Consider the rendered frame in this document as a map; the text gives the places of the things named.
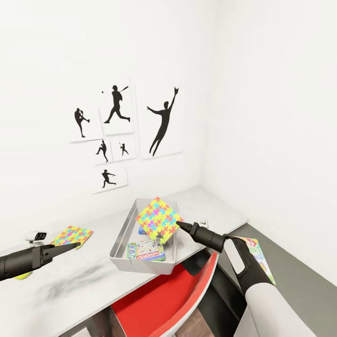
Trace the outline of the board game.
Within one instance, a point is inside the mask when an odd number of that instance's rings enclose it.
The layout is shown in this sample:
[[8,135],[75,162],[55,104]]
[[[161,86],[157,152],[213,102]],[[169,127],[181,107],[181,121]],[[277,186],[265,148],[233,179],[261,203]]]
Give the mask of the board game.
[[162,261],[165,260],[161,237],[157,240],[143,240],[128,244],[127,259]]
[[139,227],[138,233],[139,234],[147,234],[147,232],[144,230],[144,228],[142,226]]
[[242,238],[246,242],[246,244],[247,244],[247,246],[250,250],[250,253],[253,254],[253,256],[259,262],[259,264],[261,265],[262,269],[265,271],[265,273],[267,274],[269,279],[275,285],[275,281],[274,281],[273,276],[271,274],[271,270],[269,269],[269,266],[267,265],[266,259],[263,255],[263,252],[262,252],[262,250],[259,246],[259,243],[258,243],[257,239],[244,238],[244,237],[239,237],[239,238]]

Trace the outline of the jigsaw puzzle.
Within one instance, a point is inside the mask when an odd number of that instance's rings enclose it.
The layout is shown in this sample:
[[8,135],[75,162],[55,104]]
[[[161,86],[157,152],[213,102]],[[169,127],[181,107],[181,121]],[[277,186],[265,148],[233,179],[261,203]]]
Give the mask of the jigsaw puzzle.
[[81,245],[75,248],[77,250],[93,233],[94,232],[90,230],[70,226],[66,230],[64,230],[64,232],[60,234],[50,244],[55,245],[55,247],[57,247],[81,242]]
[[161,244],[165,244],[180,227],[176,221],[185,222],[175,211],[157,197],[136,218],[137,222],[144,228],[152,240],[160,232],[163,235]]

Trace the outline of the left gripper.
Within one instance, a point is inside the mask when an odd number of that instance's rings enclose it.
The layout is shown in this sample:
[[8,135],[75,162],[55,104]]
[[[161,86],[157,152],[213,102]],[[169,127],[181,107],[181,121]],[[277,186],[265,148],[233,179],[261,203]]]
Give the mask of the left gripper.
[[4,271],[6,277],[8,279],[15,278],[22,274],[40,269],[48,263],[51,263],[54,257],[80,245],[81,242],[57,247],[49,244],[37,247],[34,246],[11,253],[5,261]]

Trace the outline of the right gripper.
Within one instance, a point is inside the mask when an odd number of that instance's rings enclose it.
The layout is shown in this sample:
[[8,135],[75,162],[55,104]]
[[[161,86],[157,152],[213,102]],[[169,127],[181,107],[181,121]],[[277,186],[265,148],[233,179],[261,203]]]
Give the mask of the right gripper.
[[176,221],[176,224],[189,232],[194,242],[201,243],[207,247],[211,247],[212,236],[214,234],[213,231],[201,227],[197,222],[190,224],[186,222]]

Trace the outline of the tennis ball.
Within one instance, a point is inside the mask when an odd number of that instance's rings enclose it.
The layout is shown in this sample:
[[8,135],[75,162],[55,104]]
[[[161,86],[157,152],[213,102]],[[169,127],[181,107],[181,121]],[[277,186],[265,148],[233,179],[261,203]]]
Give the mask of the tennis ball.
[[24,278],[26,278],[26,277],[29,276],[29,275],[30,275],[30,272],[25,273],[25,274],[22,274],[22,275],[20,275],[20,276],[17,276],[17,277],[15,277],[15,279],[17,279],[17,280],[24,279]]

